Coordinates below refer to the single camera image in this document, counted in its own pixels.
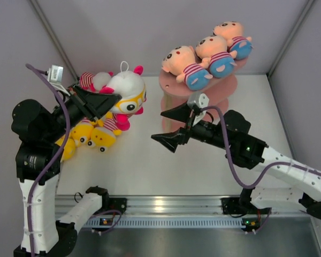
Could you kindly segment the large boy plush doll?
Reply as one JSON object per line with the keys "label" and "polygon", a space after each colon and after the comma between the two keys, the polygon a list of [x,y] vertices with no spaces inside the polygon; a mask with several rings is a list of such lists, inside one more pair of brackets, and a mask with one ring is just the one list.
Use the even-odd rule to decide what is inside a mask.
{"label": "large boy plush doll", "polygon": [[237,21],[225,21],[213,29],[227,41],[228,52],[236,51],[236,60],[248,58],[253,49],[253,39],[244,35],[244,26]]}

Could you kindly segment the yellow plush corner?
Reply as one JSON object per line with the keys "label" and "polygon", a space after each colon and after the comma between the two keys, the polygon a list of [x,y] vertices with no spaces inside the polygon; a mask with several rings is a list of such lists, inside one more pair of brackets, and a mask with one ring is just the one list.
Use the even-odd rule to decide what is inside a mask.
{"label": "yellow plush corner", "polygon": [[76,150],[75,141],[69,137],[63,149],[61,162],[67,161],[71,157],[73,157],[73,155],[75,154],[75,150]]}

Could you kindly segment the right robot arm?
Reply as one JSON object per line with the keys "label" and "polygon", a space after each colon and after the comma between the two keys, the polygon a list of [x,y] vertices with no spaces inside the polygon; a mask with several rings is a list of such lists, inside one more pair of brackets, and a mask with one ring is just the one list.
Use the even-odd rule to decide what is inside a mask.
{"label": "right robot arm", "polygon": [[189,139],[225,150],[232,176],[243,188],[239,206],[244,212],[295,209],[321,220],[321,171],[250,135],[251,124],[239,112],[182,104],[161,115],[185,122],[177,131],[151,136],[171,152]]}

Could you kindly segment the small boy plush doll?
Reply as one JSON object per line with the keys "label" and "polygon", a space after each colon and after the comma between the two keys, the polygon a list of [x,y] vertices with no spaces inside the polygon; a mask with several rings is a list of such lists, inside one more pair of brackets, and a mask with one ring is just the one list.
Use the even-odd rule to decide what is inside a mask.
{"label": "small boy plush doll", "polygon": [[162,61],[162,70],[175,76],[177,83],[185,83],[191,91],[204,89],[213,78],[207,70],[208,62],[198,63],[192,46],[178,46]]}

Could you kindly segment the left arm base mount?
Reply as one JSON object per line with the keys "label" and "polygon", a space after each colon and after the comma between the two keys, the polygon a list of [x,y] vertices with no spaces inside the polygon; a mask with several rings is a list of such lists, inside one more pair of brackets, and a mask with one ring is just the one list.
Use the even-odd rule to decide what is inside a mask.
{"label": "left arm base mount", "polygon": [[105,200],[103,208],[104,210],[118,210],[124,214],[127,209],[127,199],[116,197],[109,198],[108,200]]}

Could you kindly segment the white pink plush glasses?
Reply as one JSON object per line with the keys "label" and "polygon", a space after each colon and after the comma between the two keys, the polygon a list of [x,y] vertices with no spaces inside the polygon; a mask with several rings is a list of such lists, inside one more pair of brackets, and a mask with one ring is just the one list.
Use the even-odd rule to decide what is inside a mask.
{"label": "white pink plush glasses", "polygon": [[133,70],[121,70],[100,90],[103,94],[121,96],[110,110],[116,127],[121,131],[129,130],[131,116],[143,114],[142,105],[147,100],[146,84],[141,77],[143,70],[142,65]]}

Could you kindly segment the white pink plush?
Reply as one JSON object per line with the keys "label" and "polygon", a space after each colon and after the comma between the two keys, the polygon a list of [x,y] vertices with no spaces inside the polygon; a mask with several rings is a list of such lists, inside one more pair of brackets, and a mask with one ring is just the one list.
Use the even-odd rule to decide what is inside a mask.
{"label": "white pink plush", "polygon": [[93,74],[85,72],[80,76],[79,85],[82,89],[98,93],[113,77],[113,72],[99,72]]}

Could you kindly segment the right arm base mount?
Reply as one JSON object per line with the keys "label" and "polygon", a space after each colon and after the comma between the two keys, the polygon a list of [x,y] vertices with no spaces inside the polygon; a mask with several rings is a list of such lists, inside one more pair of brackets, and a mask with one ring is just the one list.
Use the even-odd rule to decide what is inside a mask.
{"label": "right arm base mount", "polygon": [[242,217],[245,215],[268,214],[270,208],[258,209],[250,203],[251,193],[254,189],[243,189],[239,196],[225,197],[221,199],[224,215]]}

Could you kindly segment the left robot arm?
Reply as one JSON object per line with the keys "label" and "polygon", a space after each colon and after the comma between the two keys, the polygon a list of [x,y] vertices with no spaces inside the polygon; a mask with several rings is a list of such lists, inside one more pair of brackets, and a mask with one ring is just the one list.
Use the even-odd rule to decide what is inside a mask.
{"label": "left robot arm", "polygon": [[12,112],[11,128],[21,140],[16,170],[24,204],[24,236],[14,256],[68,256],[85,223],[96,212],[104,214],[110,208],[108,191],[95,186],[66,215],[55,217],[64,151],[57,140],[67,141],[70,130],[82,119],[102,118],[121,99],[118,94],[96,94],[77,86],[68,92],[68,100],[59,98],[53,112],[32,99],[20,102]]}

